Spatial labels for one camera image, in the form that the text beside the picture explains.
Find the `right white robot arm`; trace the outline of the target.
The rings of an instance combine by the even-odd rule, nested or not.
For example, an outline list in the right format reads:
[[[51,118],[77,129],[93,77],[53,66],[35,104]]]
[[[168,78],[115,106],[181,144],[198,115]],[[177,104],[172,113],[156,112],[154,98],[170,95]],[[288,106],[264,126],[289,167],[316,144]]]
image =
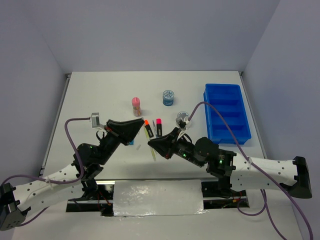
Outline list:
[[[301,156],[291,160],[244,157],[220,148],[207,137],[192,143],[177,127],[150,140],[148,145],[167,160],[176,155],[200,168],[206,167],[206,172],[218,179],[217,190],[223,196],[262,189],[285,190],[298,199],[312,198],[307,161]]]

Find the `green clear pen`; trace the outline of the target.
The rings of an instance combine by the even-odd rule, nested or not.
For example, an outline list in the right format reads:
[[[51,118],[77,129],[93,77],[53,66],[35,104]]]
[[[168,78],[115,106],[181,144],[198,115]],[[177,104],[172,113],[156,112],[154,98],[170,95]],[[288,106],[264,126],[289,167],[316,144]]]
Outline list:
[[[157,161],[156,153],[155,153],[155,151],[154,151],[154,149],[152,147],[149,147],[149,148],[150,148],[150,152],[151,152],[151,155],[152,155],[152,159],[153,159],[154,162],[156,162]]]

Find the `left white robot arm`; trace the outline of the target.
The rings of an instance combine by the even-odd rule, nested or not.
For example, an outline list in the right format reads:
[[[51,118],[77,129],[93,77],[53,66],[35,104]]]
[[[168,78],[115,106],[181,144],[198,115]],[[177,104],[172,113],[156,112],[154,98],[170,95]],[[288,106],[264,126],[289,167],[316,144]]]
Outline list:
[[[26,178],[31,182],[13,186],[12,177],[0,186],[0,229],[8,231],[28,224],[27,216],[41,214],[48,207],[66,200],[97,196],[95,177],[103,170],[119,145],[128,146],[137,136],[145,121],[137,118],[128,121],[108,120],[101,124],[99,114],[86,118],[92,128],[102,131],[98,145],[82,143],[75,146],[68,130],[68,119],[64,124],[66,136],[74,150],[73,162],[61,170],[45,177],[16,174],[13,178]]]

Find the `blue clear pen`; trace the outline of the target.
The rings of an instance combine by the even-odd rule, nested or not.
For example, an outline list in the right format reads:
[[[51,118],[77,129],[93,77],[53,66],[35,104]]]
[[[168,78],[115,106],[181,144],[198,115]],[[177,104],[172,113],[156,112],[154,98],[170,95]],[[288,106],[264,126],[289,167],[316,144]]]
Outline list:
[[[152,120],[152,124],[153,124],[153,130],[155,131],[155,137],[157,138],[158,134],[157,134],[157,128],[154,120]]]

